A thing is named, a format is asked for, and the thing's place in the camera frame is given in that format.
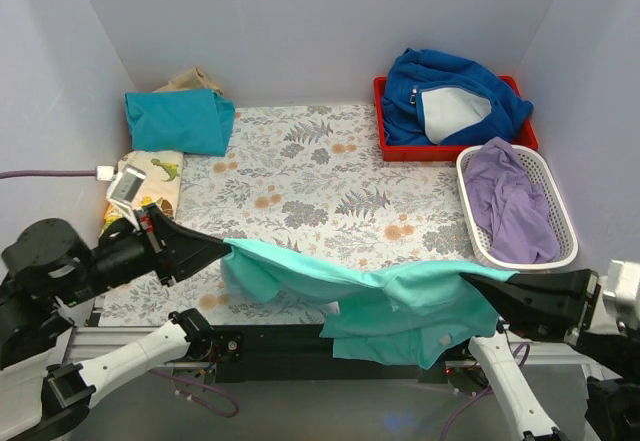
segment white plastic basket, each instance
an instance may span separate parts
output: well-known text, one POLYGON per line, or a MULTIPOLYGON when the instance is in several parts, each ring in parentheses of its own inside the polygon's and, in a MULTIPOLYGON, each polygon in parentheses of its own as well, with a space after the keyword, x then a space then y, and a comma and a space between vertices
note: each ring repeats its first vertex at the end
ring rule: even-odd
POLYGON ((558 257, 548 263, 540 264, 513 264, 499 261, 489 254, 491 248, 491 235, 484 229, 476 225, 473 220, 473 214, 471 214, 471 206, 469 205, 469 198, 467 196, 467 190, 464 185, 463 174, 467 169, 469 160, 473 155, 481 148, 481 146, 472 146, 465 149, 458 160, 456 161, 456 167, 458 169, 458 189, 460 190, 460 199, 462 200, 462 211, 464 213, 465 221, 467 222, 467 229, 469 230, 469 236, 471 237, 471 244, 473 245, 473 252, 480 264, 498 269, 515 269, 518 271, 544 271, 548 269, 560 268, 571 263, 578 254, 578 240, 576 234, 571 226, 571 221, 567 215, 567 210, 564 207, 558 187, 553 181, 553 176, 549 171, 549 167, 545 160, 535 151, 525 148, 524 146, 514 146, 520 162, 527 170, 529 180, 533 184, 541 184, 544 188, 544 194, 549 202, 550 214, 549 222, 553 231, 556 233, 558 242, 560 243, 560 253, 558 257))

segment dinosaur print fabric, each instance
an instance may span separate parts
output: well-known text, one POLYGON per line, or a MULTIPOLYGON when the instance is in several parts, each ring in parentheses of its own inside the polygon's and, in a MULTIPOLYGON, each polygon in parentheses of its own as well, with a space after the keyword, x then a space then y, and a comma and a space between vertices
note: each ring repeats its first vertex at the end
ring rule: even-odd
MULTIPOLYGON (((180 196, 183 159, 183 153, 177 151, 154 151, 152 153, 133 151, 118 162, 118 171, 127 164, 131 164, 147 174, 147 179, 142 183, 142 187, 133 201, 134 209, 156 203, 164 214, 170 218, 174 217, 180 196)), ((109 205, 104 216, 103 229, 121 217, 120 213, 112 205, 109 205)))

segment gray floor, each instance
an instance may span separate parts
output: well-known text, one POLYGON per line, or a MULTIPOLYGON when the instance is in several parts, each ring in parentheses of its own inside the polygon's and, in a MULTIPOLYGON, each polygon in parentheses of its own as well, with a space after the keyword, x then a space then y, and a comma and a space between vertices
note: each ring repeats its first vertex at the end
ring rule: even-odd
MULTIPOLYGON (((586 389, 580 367, 531 366, 525 376, 569 439, 582 440, 586 389)), ((221 387, 240 401, 240 414, 230 420, 174 396, 170 381, 147 374, 106 398, 71 440, 437 440, 447 418, 468 399, 412 380, 221 387)), ((215 402, 215 396, 204 396, 215 402)), ((458 418, 447 441, 462 440, 512 441, 495 397, 458 418)))

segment floral pattern mat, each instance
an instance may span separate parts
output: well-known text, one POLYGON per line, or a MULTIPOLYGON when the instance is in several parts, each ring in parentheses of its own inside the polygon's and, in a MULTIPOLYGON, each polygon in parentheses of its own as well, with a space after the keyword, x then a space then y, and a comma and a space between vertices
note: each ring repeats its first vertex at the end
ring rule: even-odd
MULTIPOLYGON (((349 268, 473 259, 453 163, 386 163, 370 105, 238 110, 224 158, 187 155, 176 221, 259 238, 349 268)), ((322 323, 328 306, 231 294, 215 262, 165 288, 154 275, 109 292, 100 326, 159 326, 198 307, 213 325, 322 323)))

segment red tray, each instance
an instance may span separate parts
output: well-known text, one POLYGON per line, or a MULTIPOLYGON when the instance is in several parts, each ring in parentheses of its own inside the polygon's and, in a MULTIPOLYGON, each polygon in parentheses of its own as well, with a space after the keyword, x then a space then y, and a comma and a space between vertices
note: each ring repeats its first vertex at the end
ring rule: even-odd
MULTIPOLYGON (((520 96, 518 86, 511 76, 500 76, 505 83, 520 96)), ((388 146, 384 137, 384 118, 382 117, 382 104, 380 98, 384 94, 387 84, 386 76, 373 80, 373 92, 375 95, 376 111, 378 112, 378 134, 380 136, 380 149, 385 161, 455 161, 458 155, 469 146, 388 146)), ((526 146, 533 150, 538 149, 538 140, 533 132, 531 121, 527 118, 522 125, 520 134, 513 144, 526 146)))

